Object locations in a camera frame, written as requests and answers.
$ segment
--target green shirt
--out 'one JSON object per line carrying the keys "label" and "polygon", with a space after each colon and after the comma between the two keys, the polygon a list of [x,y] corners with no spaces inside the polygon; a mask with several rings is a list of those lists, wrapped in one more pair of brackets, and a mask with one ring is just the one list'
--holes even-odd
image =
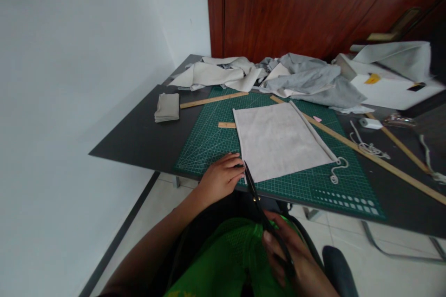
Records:
{"label": "green shirt", "polygon": [[274,279],[262,234],[260,224],[245,218],[222,223],[165,296],[240,296],[245,283],[254,296],[295,296],[288,280],[282,288]]}

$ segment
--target cutting mat grid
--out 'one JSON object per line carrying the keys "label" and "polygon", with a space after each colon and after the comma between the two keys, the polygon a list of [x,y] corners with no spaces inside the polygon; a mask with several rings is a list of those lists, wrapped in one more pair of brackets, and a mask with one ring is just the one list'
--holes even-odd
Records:
{"label": "cutting mat grid", "polygon": [[[209,98],[235,92],[214,87]],[[293,102],[305,114],[318,116],[322,119],[322,124],[345,136],[333,110],[305,101]],[[205,104],[174,168],[183,173],[202,176],[209,165],[224,154],[240,152],[237,130],[219,128],[218,122],[234,122],[233,108],[246,109],[273,104],[275,102],[269,95],[253,92],[242,97]],[[339,211],[354,212],[364,217],[385,219],[354,151],[322,130],[316,127],[315,130],[336,156],[344,157],[349,163],[348,168],[335,170],[339,183],[334,185],[330,181],[330,170],[336,166],[332,163],[259,182],[256,184],[257,188],[271,195],[289,198],[291,202],[304,201]],[[243,180],[239,184],[246,186]]]}

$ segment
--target wooden ruler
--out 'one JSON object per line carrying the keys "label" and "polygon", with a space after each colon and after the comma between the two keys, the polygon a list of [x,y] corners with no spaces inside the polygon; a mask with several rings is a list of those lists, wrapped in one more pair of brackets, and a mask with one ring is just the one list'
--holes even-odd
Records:
{"label": "wooden ruler", "polygon": [[[276,101],[276,102],[277,102],[277,100],[279,100],[280,102],[278,102],[278,103],[283,103],[284,102],[281,99],[279,99],[277,97],[274,97],[274,96],[271,96],[271,100]],[[430,187],[426,186],[424,183],[421,183],[417,179],[414,179],[410,175],[404,173],[403,171],[399,170],[398,168],[396,168],[395,166],[389,164],[388,162],[382,160],[381,158],[378,158],[375,155],[368,155],[367,153],[362,152],[358,148],[358,145],[355,144],[354,142],[352,142],[351,140],[341,136],[336,131],[333,131],[332,129],[326,127],[325,125],[319,123],[318,121],[316,121],[315,119],[311,118],[310,116],[305,115],[304,113],[302,113],[302,114],[305,116],[307,121],[309,121],[312,125],[318,127],[322,131],[328,133],[330,136],[336,138],[338,141],[340,141],[340,142],[344,143],[345,145],[351,147],[352,149],[354,149],[359,154],[363,155],[367,159],[370,159],[371,161],[373,161],[376,164],[380,165],[384,169],[388,170],[390,173],[398,176],[400,179],[406,181],[407,183],[409,183],[413,187],[415,187],[418,190],[424,192],[426,195],[428,195],[428,196],[432,197],[433,199],[437,200],[438,202],[446,205],[446,196],[436,192],[435,190],[433,190]]]}
{"label": "wooden ruler", "polygon": [[[376,119],[372,114],[366,113],[366,116],[371,119]],[[422,162],[418,157],[413,154],[406,145],[404,145],[397,137],[393,135],[386,127],[382,127],[381,130],[398,146],[408,157],[410,160],[415,162],[415,164],[426,174],[431,174],[429,168],[427,168],[426,164]]]}
{"label": "wooden ruler", "polygon": [[204,99],[204,100],[198,100],[198,101],[193,101],[193,102],[188,102],[188,103],[182,103],[182,104],[180,104],[180,108],[184,109],[184,108],[195,107],[195,106],[201,105],[201,104],[207,104],[207,103],[222,101],[222,100],[226,100],[226,99],[229,99],[229,98],[239,97],[239,96],[248,95],[248,94],[249,94],[248,92],[238,92],[238,93],[234,93],[234,94],[222,95],[222,96],[219,96],[219,97],[212,97],[212,98]]}
{"label": "wooden ruler", "polygon": [[223,129],[236,129],[236,124],[232,122],[218,122],[218,127]]}

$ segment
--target hand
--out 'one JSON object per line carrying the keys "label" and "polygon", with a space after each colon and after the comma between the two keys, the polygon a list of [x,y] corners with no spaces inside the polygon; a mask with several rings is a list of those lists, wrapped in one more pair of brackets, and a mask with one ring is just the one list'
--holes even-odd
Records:
{"label": "hand", "polygon": [[195,201],[203,205],[203,210],[232,193],[237,182],[244,177],[245,168],[235,167],[243,165],[239,156],[239,153],[228,153],[204,173],[201,182],[191,193]]}
{"label": "hand", "polygon": [[[265,210],[265,215],[279,227],[277,233],[286,244],[294,261],[296,277],[291,282],[294,290],[299,296],[338,296],[327,276],[318,266],[309,249],[305,246],[301,237],[277,214]],[[285,286],[285,271],[274,259],[277,254],[285,260],[285,255],[277,240],[267,231],[263,232],[262,244],[265,247],[273,276],[281,286]]]}

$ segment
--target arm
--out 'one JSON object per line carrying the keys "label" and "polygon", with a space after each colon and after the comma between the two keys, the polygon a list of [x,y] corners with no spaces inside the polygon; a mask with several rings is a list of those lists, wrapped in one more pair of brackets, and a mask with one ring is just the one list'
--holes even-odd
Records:
{"label": "arm", "polygon": [[205,208],[234,191],[243,177],[239,154],[227,154],[212,164],[199,185],[183,202],[156,224],[129,252],[102,293],[126,295],[148,286],[165,256],[185,227]]}

